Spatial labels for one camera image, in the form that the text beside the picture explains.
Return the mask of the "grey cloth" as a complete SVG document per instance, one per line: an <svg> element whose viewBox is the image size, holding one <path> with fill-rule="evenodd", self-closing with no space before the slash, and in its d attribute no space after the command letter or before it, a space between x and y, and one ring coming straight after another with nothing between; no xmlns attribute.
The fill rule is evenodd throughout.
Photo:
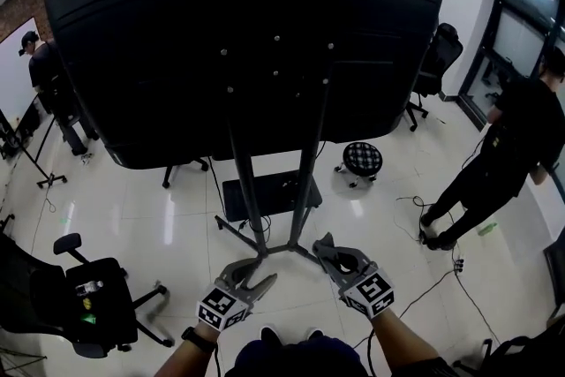
<svg viewBox="0 0 565 377"><path fill-rule="evenodd" d="M335 242L333 235L328 232L323 238L314 241L312 246L313 255L318 259L330 259L335 256Z"/></svg>

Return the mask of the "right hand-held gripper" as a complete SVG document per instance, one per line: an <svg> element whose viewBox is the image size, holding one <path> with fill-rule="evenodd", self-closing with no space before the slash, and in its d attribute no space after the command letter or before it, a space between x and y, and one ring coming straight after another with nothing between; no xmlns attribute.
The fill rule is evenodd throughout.
<svg viewBox="0 0 565 377"><path fill-rule="evenodd" d="M372 320L395 301L394 286L386 273L359 249L337 246L330 254L316 254L340 299Z"/></svg>

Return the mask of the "person's right forearm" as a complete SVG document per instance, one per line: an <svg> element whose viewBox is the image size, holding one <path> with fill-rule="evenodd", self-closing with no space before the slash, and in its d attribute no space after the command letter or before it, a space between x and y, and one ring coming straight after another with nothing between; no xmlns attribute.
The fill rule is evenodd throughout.
<svg viewBox="0 0 565 377"><path fill-rule="evenodd" d="M372 318L371 324L391 372L440 356L390 309Z"/></svg>

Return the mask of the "whiteboard on black stand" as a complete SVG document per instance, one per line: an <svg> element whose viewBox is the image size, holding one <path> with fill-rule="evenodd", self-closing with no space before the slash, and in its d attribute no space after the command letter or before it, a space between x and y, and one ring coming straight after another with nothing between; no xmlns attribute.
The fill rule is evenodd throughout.
<svg viewBox="0 0 565 377"><path fill-rule="evenodd" d="M19 55L21 37L28 31L38 32L34 17L0 41L0 152L3 158L8 156L10 149L15 153L22 152L43 175L43 180L37 182L43 188L51 187L55 182L65 184L67 178L46 173L38 163L41 152L32 157L24 144L33 135L34 126L41 122L37 93L31 86L28 71L29 56Z"/></svg>

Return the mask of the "large black TV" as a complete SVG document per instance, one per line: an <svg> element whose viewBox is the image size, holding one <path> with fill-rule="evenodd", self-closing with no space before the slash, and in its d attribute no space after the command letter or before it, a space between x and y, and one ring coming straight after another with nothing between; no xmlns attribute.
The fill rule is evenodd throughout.
<svg viewBox="0 0 565 377"><path fill-rule="evenodd" d="M79 101L128 169L391 133L442 0L44 0Z"/></svg>

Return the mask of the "clear water bottle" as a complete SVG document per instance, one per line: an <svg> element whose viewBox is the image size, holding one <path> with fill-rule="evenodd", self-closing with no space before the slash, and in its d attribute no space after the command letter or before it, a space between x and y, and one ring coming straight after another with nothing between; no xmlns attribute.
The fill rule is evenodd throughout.
<svg viewBox="0 0 565 377"><path fill-rule="evenodd" d="M86 297L89 294L97 292L103 286L104 286L103 281L90 281L76 286L75 292L79 297Z"/></svg>

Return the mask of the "black office chair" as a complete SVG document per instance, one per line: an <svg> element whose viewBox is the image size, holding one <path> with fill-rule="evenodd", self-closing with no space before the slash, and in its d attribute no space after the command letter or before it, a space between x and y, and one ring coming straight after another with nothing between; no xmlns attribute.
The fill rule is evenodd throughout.
<svg viewBox="0 0 565 377"><path fill-rule="evenodd" d="M175 182L184 173L192 174L196 171L208 172L209 164L204 159L197 157L190 161L177 165L170 165L165 168L162 179L162 187L165 190L170 188L170 183Z"/></svg>
<svg viewBox="0 0 565 377"><path fill-rule="evenodd" d="M441 91L443 76L462 53L463 44L459 40L456 29L448 23L439 24L424 56L412 90L418 96L418 104L408 102L405 109L411 120L411 132L415 132L418 128L414 112L420 112L422 118L426 118L428 115L428 111L423 108L421 98L437 95Z"/></svg>
<svg viewBox="0 0 565 377"><path fill-rule="evenodd" d="M483 97L491 104L501 96L502 91L512 78L509 68L511 61L507 58L484 58L485 69L480 78L480 86L484 89Z"/></svg>
<svg viewBox="0 0 565 377"><path fill-rule="evenodd" d="M155 335L136 316L137 308L155 296L166 295L167 288L157 284L144 296L132 299L127 273L118 261L87 260L79 253L81 245L78 233L54 243L54 254L68 253L79 263L63 269L35 258L0 234L0 328L13 334L60 336L83 358L106 358L112 350L127 352L139 333L172 347L173 340ZM79 297L75 287L90 281L103 281L104 286ZM83 306L84 298L91 300L90 310ZM83 313L93 313L96 324L82 322Z"/></svg>

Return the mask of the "black wristband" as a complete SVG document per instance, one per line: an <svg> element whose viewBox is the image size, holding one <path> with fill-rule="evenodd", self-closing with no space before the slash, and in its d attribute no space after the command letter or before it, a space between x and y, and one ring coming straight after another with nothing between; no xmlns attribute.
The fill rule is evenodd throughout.
<svg viewBox="0 0 565 377"><path fill-rule="evenodd" d="M181 337L184 341L193 343L196 347L207 354L212 354L217 349L217 343L210 342L200 336L194 327L188 327Z"/></svg>

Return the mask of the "black framed glass door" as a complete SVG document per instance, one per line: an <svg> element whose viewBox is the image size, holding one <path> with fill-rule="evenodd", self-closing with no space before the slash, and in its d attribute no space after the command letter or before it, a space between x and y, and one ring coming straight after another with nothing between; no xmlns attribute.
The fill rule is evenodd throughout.
<svg viewBox="0 0 565 377"><path fill-rule="evenodd" d="M544 53L554 45L565 52L565 0L491 0L487 5L488 21L457 99L478 129L493 107L480 86L485 57L510 60L510 82L536 78Z"/></svg>

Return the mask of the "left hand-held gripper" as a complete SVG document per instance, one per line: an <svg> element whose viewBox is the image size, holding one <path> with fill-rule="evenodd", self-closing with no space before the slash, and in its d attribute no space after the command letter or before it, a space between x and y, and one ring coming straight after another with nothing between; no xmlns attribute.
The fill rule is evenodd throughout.
<svg viewBox="0 0 565 377"><path fill-rule="evenodd" d="M248 258L228 264L197 303L197 318L216 331L245 320L254 304L277 280L278 274L272 274L253 286L248 285L261 262L262 259Z"/></svg>

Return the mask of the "person's dark clothing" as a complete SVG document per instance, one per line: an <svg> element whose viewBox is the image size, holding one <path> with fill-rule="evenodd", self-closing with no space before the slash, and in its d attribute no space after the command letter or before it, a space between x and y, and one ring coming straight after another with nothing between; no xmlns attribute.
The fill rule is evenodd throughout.
<svg viewBox="0 0 565 377"><path fill-rule="evenodd" d="M248 343L225 377L369 377L360 356L328 336L288 345Z"/></svg>

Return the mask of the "checkered round stool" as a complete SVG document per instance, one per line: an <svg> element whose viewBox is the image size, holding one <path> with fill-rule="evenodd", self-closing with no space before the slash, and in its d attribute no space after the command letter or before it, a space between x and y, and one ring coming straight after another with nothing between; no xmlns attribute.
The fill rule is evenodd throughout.
<svg viewBox="0 0 565 377"><path fill-rule="evenodd" d="M345 170L354 178L349 182L349 188L356 188L359 181L374 183L383 164L383 157L378 148L370 143L356 141L345 147L342 161L334 168L334 172L343 173Z"/></svg>

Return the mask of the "person's left forearm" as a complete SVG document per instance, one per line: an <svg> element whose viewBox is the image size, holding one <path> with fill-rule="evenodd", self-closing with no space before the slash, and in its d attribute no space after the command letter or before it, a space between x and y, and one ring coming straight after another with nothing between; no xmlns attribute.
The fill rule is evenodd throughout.
<svg viewBox="0 0 565 377"><path fill-rule="evenodd" d="M194 328L200 336L217 343L220 332L216 329L201 321ZM205 377L212 355L183 340L154 377Z"/></svg>

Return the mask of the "black flat panel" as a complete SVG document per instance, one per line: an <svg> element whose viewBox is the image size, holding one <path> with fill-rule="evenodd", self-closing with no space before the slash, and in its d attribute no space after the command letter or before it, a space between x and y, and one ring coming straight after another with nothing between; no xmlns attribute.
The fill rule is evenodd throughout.
<svg viewBox="0 0 565 377"><path fill-rule="evenodd" d="M551 277L555 304L565 303L565 227L560 236L544 251Z"/></svg>

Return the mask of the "black TV stand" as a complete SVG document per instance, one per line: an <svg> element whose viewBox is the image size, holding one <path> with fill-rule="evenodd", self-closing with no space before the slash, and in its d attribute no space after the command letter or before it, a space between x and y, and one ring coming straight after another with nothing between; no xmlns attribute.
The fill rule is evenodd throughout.
<svg viewBox="0 0 565 377"><path fill-rule="evenodd" d="M217 218L219 229L227 229L239 239L247 243L258 254L252 264L258 266L271 254L281 252L297 253L309 261L317 264L318 259L299 244L299 239L304 228L305 221L310 214L311 207L308 205L311 186L313 183L313 170L320 144L323 126L323 118L328 100L329 77L318 76L313 82L313 113L311 119L306 122L304 145L300 155L299 170L296 175L297 194L291 200L293 208L290 238L287 244L276 247L267 247L265 233L263 231L262 216L260 214L260 203L257 198L256 178L253 174L252 157L249 151L249 139L245 137L243 129L243 118L239 113L230 113L227 116L227 126L230 136L231 149L234 155L237 173L239 177L240 192L245 203L250 227L254 239L249 239L233 229L226 221Z"/></svg>

